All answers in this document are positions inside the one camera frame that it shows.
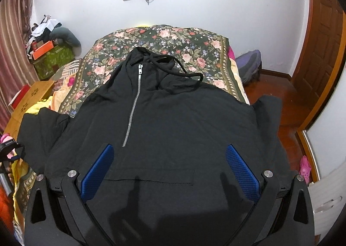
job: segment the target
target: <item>wooden floor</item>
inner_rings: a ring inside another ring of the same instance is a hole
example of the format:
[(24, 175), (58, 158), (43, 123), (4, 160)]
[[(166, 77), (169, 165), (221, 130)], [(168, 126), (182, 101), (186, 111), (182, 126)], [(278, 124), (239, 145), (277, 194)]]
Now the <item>wooden floor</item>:
[(295, 132), (310, 113), (310, 109), (304, 105), (302, 98), (286, 78), (261, 75), (259, 82), (245, 87), (245, 92), (251, 104), (264, 94), (282, 99), (279, 138), (287, 151), (291, 169), (299, 171), (303, 152), (295, 137)]

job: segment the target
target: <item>brown door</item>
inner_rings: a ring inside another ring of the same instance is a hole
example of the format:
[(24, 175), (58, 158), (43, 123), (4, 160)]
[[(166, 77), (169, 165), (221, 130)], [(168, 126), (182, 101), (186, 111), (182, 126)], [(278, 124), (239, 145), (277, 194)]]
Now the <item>brown door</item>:
[(338, 0), (310, 1), (311, 29), (306, 36), (306, 48), (300, 65), (297, 65), (298, 69), (293, 75), (293, 85), (312, 109), (329, 80), (339, 52), (343, 10)]

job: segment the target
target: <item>baseboard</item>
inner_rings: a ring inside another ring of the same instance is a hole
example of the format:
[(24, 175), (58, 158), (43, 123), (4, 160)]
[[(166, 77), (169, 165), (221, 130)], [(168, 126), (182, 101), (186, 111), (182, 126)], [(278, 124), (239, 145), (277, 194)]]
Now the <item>baseboard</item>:
[(305, 131), (297, 131), (296, 136), (298, 136), (298, 140), (301, 142), (305, 155), (311, 165), (312, 181), (315, 183), (321, 179), (321, 175), (319, 173), (317, 161), (314, 156), (314, 152), (312, 151), (309, 139), (307, 138)]
[(282, 73), (282, 72), (277, 72), (277, 71), (268, 70), (268, 69), (262, 69), (261, 74), (282, 77), (282, 78), (286, 78), (289, 81), (291, 81), (292, 79), (292, 77), (288, 73)]

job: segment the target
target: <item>metal screw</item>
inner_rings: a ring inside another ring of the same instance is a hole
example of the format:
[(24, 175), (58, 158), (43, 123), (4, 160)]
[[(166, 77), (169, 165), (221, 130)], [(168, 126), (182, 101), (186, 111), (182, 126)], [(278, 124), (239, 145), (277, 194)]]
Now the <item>metal screw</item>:
[(42, 175), (42, 174), (40, 174), (40, 175), (38, 175), (38, 176), (36, 177), (36, 179), (37, 179), (38, 181), (43, 180), (43, 178), (44, 178), (44, 175)]
[(75, 175), (77, 174), (77, 172), (75, 170), (71, 170), (67, 173), (67, 175), (70, 177), (70, 178), (73, 178)]
[(304, 181), (304, 177), (302, 175), (297, 175), (297, 179), (300, 181), (300, 182), (303, 182)]
[(267, 177), (267, 178), (271, 178), (273, 176), (273, 172), (272, 171), (269, 171), (269, 170), (266, 170), (264, 171), (264, 175)]

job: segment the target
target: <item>white cloth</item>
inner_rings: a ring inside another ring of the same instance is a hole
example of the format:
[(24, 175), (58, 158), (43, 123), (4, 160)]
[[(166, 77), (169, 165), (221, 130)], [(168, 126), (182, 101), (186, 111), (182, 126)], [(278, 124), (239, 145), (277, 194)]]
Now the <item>white cloth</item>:
[(56, 19), (49, 19), (46, 23), (41, 23), (36, 29), (32, 32), (34, 37), (40, 36), (45, 28), (48, 28), (50, 31), (53, 31), (54, 27), (60, 23), (60, 21)]

